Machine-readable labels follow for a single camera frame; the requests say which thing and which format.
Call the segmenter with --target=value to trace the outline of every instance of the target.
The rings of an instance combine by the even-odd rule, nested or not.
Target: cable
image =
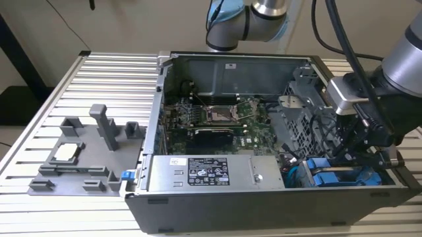
[[[345,32],[345,28],[342,25],[342,21],[339,19],[335,0],[326,0],[325,2],[326,2],[326,7],[327,7],[331,23],[333,23],[335,35],[337,35],[338,41],[341,43],[342,49],[345,51],[347,61],[349,61],[350,66],[355,72],[355,75],[357,75],[358,81],[361,83],[363,92],[369,98],[370,104],[371,104],[373,109],[377,113],[377,117],[381,120],[381,123],[386,129],[388,134],[393,135],[394,134],[394,127],[393,127],[392,121],[388,117],[388,114],[384,110],[384,107],[381,106],[381,102],[380,102],[378,97],[376,95],[376,92],[371,88],[371,84],[370,84],[370,81],[367,79],[367,75],[363,71],[362,65],[357,59],[355,52],[351,48],[351,45],[350,45],[350,42],[347,39],[347,35]]]
[[[7,147],[12,147],[8,143],[0,142],[2,145],[6,145]]]
[[[207,40],[209,40],[210,31],[211,31],[211,29],[213,29],[213,27],[214,27],[213,23],[214,23],[214,21],[215,21],[215,19],[217,19],[217,17],[218,17],[219,11],[221,11],[221,9],[222,9],[223,2],[225,2],[225,0],[222,0],[222,1],[219,2],[219,5],[218,5],[218,7],[217,7],[217,9],[215,9],[215,11],[214,11],[214,13],[213,13],[211,19],[210,19],[209,27],[206,26],[206,29],[207,29],[206,44],[207,44]],[[213,0],[211,0],[211,2],[210,2],[209,11],[211,10],[211,5],[213,5]]]
[[[84,42],[84,40],[80,38],[80,36],[76,34],[76,32],[74,31],[74,29],[71,28],[71,26],[68,25],[64,17],[62,16],[60,12],[58,11],[58,9],[55,8],[55,6],[52,5],[51,1],[50,0],[46,0],[47,3],[50,4],[50,6],[52,6],[54,10],[56,11],[59,17],[62,18],[63,22],[66,23],[68,29],[74,32],[74,34],[78,36],[78,38],[80,39],[80,41],[83,42],[83,44],[86,45],[86,47],[88,48],[88,50],[91,51],[91,48],[90,46],[87,45],[87,43]]]
[[[319,42],[319,44],[322,45],[322,47],[325,47],[327,50],[335,52],[335,53],[339,53],[339,54],[343,54],[345,55],[345,52],[338,49],[338,48],[334,48],[333,46],[330,46],[321,38],[321,35],[319,35],[319,32],[318,32],[318,28],[317,28],[317,18],[315,18],[315,11],[317,11],[317,0],[313,0],[313,6],[311,6],[311,23],[313,23],[313,31],[314,31],[314,35],[315,35],[315,38]],[[378,56],[373,56],[373,55],[369,55],[369,54],[362,54],[362,53],[357,53],[357,57],[359,58],[366,58],[366,59],[371,59],[371,60],[378,60],[378,61],[382,61],[382,57],[378,57]]]
[[[210,0],[210,6],[209,6],[207,18],[206,18],[206,30],[207,31],[209,31],[209,17],[210,17],[211,6],[213,6],[213,0]]]
[[[211,16],[211,19],[210,19],[207,31],[211,30],[211,26],[213,26],[213,23],[214,23],[214,21],[215,21],[218,15],[219,15],[219,11],[222,10],[223,3],[225,3],[225,0],[222,0],[222,1],[219,2],[218,7],[215,8],[215,11],[214,11],[213,16]]]

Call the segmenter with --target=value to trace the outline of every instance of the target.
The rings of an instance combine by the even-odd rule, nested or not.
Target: power supply label
[[[191,186],[230,185],[227,158],[189,158]]]

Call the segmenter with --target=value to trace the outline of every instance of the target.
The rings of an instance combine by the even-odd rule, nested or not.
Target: white label sticker
[[[186,158],[171,158],[170,165],[186,165]]]
[[[237,69],[235,63],[226,63],[226,69]]]

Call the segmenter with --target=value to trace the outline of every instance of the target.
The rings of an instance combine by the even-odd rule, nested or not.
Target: robotic arm
[[[214,1],[209,16],[207,46],[231,51],[238,41],[278,39],[287,28],[285,0]],[[334,162],[380,168],[404,165],[397,152],[405,135],[422,125],[422,12],[406,29],[382,65],[363,72],[341,24],[334,0],[326,0],[331,23],[354,73],[330,80],[327,98],[337,113],[337,135],[342,143]],[[377,151],[367,153],[369,148]]]
[[[207,46],[214,52],[229,52],[238,41],[271,41],[282,37],[287,28],[285,0],[214,1],[209,14]]]
[[[374,109],[374,101],[358,83],[357,70],[333,78],[329,83],[327,95],[338,114],[337,128],[342,141],[333,153],[337,160],[350,157],[359,164],[380,168],[405,165],[396,146],[402,143],[405,135],[422,125],[421,66],[422,12],[382,65],[374,72],[366,73],[382,113]],[[376,156],[367,153],[370,147],[378,147]]]

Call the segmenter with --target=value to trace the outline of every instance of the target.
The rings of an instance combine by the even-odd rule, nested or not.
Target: aluminum extrusion table
[[[120,197],[28,196],[38,174],[62,135],[64,116],[88,115],[106,104],[118,125],[147,126],[156,83],[156,55],[91,53],[79,56],[28,127],[0,161],[0,234],[11,236],[146,236]],[[335,76],[351,71],[345,60],[323,61]],[[422,130],[408,134],[400,147],[406,166],[422,183]],[[421,237],[422,196],[396,208],[382,208],[351,227],[193,233],[191,236]]]

